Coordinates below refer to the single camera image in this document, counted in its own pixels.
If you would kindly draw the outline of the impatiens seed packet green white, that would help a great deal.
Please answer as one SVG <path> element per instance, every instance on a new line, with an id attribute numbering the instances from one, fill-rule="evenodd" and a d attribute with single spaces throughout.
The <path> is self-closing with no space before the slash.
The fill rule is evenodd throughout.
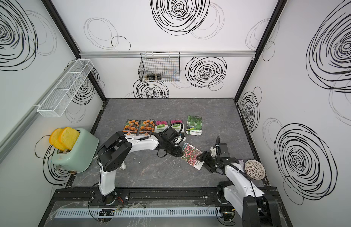
<path id="1" fill-rule="evenodd" d="M 163 132 L 169 127 L 168 121 L 156 121 L 155 123 L 155 133 Z"/>

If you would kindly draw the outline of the red flower seed packet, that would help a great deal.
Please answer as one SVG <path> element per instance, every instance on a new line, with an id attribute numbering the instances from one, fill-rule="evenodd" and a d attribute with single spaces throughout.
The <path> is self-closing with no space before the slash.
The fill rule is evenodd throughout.
<path id="1" fill-rule="evenodd" d="M 204 163 L 197 159 L 198 156 L 202 155 L 202 152 L 199 149 L 185 142 L 182 147 L 182 153 L 183 153 L 183 156 L 181 157 L 181 159 L 183 161 L 187 162 L 195 169 L 201 170 Z"/>

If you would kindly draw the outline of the marigold seed packet orange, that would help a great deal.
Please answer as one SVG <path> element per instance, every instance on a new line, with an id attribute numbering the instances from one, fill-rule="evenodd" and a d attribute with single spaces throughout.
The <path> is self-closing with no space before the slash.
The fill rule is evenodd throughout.
<path id="1" fill-rule="evenodd" d="M 139 134 L 148 135 L 155 131 L 155 120 L 147 119 L 141 120 L 139 126 Z"/>

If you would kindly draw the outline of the green vegetable seed packet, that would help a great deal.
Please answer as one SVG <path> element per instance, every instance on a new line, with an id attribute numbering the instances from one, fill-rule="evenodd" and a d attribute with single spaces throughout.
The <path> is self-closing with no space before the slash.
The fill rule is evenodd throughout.
<path id="1" fill-rule="evenodd" d="M 203 118 L 201 116 L 187 116 L 187 126 L 186 126 L 186 134 L 200 136 L 202 135 L 202 125 Z"/>

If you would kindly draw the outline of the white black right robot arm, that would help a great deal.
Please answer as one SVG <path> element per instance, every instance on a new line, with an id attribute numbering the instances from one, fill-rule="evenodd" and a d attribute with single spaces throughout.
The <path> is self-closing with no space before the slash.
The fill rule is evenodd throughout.
<path id="1" fill-rule="evenodd" d="M 277 200 L 259 189 L 243 170 L 236 158 L 228 152 L 226 143 L 217 137 L 210 151 L 197 156 L 211 173 L 225 175 L 229 180 L 218 185 L 218 198 L 230 204 L 234 214 L 238 214 L 244 227 L 260 227 L 262 224 L 281 227 Z"/>

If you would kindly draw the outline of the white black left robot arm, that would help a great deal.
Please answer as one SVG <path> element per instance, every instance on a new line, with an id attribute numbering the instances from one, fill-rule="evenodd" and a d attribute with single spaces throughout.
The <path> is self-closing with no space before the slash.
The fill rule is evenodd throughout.
<path id="1" fill-rule="evenodd" d="M 129 153 L 145 150 L 163 150 L 173 157 L 183 156 L 180 144 L 185 140 L 184 124 L 175 129 L 173 124 L 162 132 L 149 135 L 130 136 L 118 131 L 97 150 L 97 164 L 100 167 L 98 190 L 102 194 L 105 205 L 111 205 L 116 200 L 124 204 L 124 199 L 115 196 L 115 177 L 117 169 L 125 161 Z"/>

